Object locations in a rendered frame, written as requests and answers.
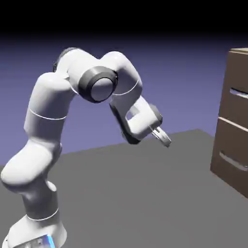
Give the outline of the brown wooden cabinet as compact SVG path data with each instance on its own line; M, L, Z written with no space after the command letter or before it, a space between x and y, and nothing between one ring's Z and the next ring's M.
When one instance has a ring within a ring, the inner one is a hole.
M210 170L248 198L248 48L227 56Z

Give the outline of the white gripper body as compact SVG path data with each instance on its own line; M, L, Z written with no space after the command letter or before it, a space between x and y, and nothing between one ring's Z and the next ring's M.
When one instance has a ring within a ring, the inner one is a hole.
M171 144L171 139L167 135L167 133L160 127L155 128L152 131L152 135L159 140L165 147L169 148Z

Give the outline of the brown drawer front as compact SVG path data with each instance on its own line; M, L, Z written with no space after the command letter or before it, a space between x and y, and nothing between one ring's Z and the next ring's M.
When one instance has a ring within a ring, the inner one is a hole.
M227 57L219 116L248 129L248 99L230 93L248 93L248 48L233 48Z
M248 165L248 129L219 117L210 165L212 173L248 198L248 171L226 162L220 157L220 151L240 164Z

